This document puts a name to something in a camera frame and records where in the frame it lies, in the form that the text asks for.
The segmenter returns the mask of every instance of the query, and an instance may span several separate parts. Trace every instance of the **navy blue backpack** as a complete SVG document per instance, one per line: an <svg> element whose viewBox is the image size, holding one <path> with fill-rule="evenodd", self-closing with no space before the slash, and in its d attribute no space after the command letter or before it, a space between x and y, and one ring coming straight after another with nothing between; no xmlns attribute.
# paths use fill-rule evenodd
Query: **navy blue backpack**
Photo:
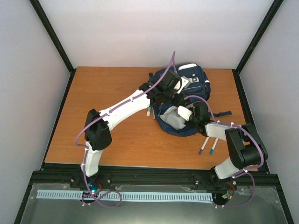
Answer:
<svg viewBox="0 0 299 224"><path fill-rule="evenodd" d="M179 76L185 76L190 80L190 85L186 89L182 90L186 96L197 95L205 100L210 98L210 81L200 66L195 63L178 65L176 66L176 70ZM156 77L160 78L164 71L165 69L157 71L154 76L150 77L149 81L152 81ZM195 103L199 99L189 98L189 100L191 103ZM184 125L183 118L176 116L176 109L177 108L170 102L153 105L153 112L161 129L168 134L178 137L187 137L196 134L198 132L197 128ZM214 114L214 116L219 117L229 114L232 113L229 111Z"/></svg>

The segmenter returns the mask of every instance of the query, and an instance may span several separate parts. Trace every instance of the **purple cable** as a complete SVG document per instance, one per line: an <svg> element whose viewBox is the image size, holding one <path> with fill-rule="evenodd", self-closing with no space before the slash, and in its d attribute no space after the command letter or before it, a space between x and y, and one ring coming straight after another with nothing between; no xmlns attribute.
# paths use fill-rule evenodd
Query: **purple cable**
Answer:
<svg viewBox="0 0 299 224"><path fill-rule="evenodd" d="M139 97L141 97L141 96L143 96L144 94L148 93L148 92L151 91L153 88L155 88L155 87L159 84L159 82L163 79L163 77L166 75L166 73L168 72L168 70L169 70L169 68L171 67L171 65L173 65L173 69L175 70L175 72L177 72L177 70L176 70L176 66L175 66L175 64L174 64L174 56L175 56L175 54L176 54L176 52L174 51L173 54L172 54L171 60L170 60L170 62L169 62L169 64L168 64L168 66L167 66L165 72L164 72L163 75L158 79L158 81L157 81L155 84L153 84L153 86L150 87L150 88L149 88L148 90L146 90L145 92L139 94L138 96L133 97L133 100L134 100L134 99L137 99L137 98L139 98ZM112 113L112 112L115 111L117 108L120 108L121 106L125 105L126 103L128 103L128 102L130 102L130 101L131 101L131 100L128 99L128 100L122 102L121 104L119 104L119 105L117 105L116 107L112 108L112 109L109 111L109 113ZM78 143L79 137L80 137L80 136L81 136L81 135L82 135L82 134L83 134L83 133L90 127L90 126L92 126L93 124L95 124L96 122L98 122L99 120L101 120L102 118L104 118L105 116L107 116L106 113L103 114L102 116L100 116L99 118L93 120L92 122L90 122L88 125L86 125L86 126L82 129L82 131L79 132L79 134L78 134L77 137L75 138L75 144L76 144L76 146L80 146L80 147L86 147L86 148L88 148L88 146L83 145L83 144L79 144L79 143Z"/></svg>
<svg viewBox="0 0 299 224"><path fill-rule="evenodd" d="M234 209L234 208L239 208L239 207L242 207L246 204L248 204L249 202L252 201L254 195L255 195L255 191L256 191L256 183L254 182L254 179L253 179L253 176L251 175L251 173L242 173L242 174L239 174L237 175L235 178L238 178L240 176L243 176L243 175L249 175L251 177L251 180L252 180L252 185L253 185L253 191L252 191L252 195L250 197L250 199L248 199L248 201L242 203L242 204L239 204L239 205L234 205L234 206L224 206L223 208L224 209Z"/></svg>
<svg viewBox="0 0 299 224"><path fill-rule="evenodd" d="M92 194L92 192L91 192L91 190L90 190L90 188L89 188L87 179L86 179L86 165L85 165L85 163L86 163L86 159L87 159L87 153L88 153L88 150L86 150L85 153L84 153L84 159L83 159L83 166L84 166L84 168L83 168L83 178L84 178L84 182L85 182L85 185L86 185L86 187L87 187L88 193L89 193L90 196L94 199L94 202L92 202L92 204L93 204L93 203L98 203L100 206L103 206L103 207L108 208L108 209L113 209L113 208L118 207L118 206L121 204L121 201L122 201L122 196L121 196L121 193L120 193L120 192L115 191L115 190L108 191L108 192L106 192L105 194L103 194L103 195L102 195L101 197L99 197L99 198L96 198L96 197ZM120 201L118 202L117 205L114 205L114 206L107 206L107 205L102 204L102 203L99 201L99 200L102 199L105 195L110 194L110 193L116 193L116 194L118 194L118 195L120 196Z"/></svg>
<svg viewBox="0 0 299 224"><path fill-rule="evenodd" d="M213 121L214 121L215 123L217 123L217 120L216 120L215 117L214 117L212 108L211 108L211 106L209 105L209 103L208 103L205 99L203 99L203 98L200 97L200 96L196 96L196 95L186 96L185 99L188 99L188 98L190 98L190 97L199 98L199 99L201 99L203 102L205 102L206 105L207 105L207 107L208 107L209 110L210 110L210 113L211 113L211 116L212 116L212 118L213 118ZM258 153L260 154L260 157L261 157L261 162L260 162L260 164L257 165L257 166L249 166L249 167L246 167L246 168L260 168L260 167L263 165L264 158L263 158L263 153L262 153L262 150L261 150L260 146L258 145L258 143L254 140L254 138L253 138L253 137L252 137L252 136L251 136L251 135L250 135L244 128L242 128L242 127L239 126L239 125L231 125L231 124L227 124L227 123L223 123L223 122L219 122L218 124L220 124L220 125L225 125L225 126L233 126L233 127L236 127L236 128L238 128L238 129L240 129L241 131L243 131L243 132L250 138L250 140L251 140L251 141L253 142L253 144L256 146L256 148L257 148L257 150L258 150Z"/></svg>

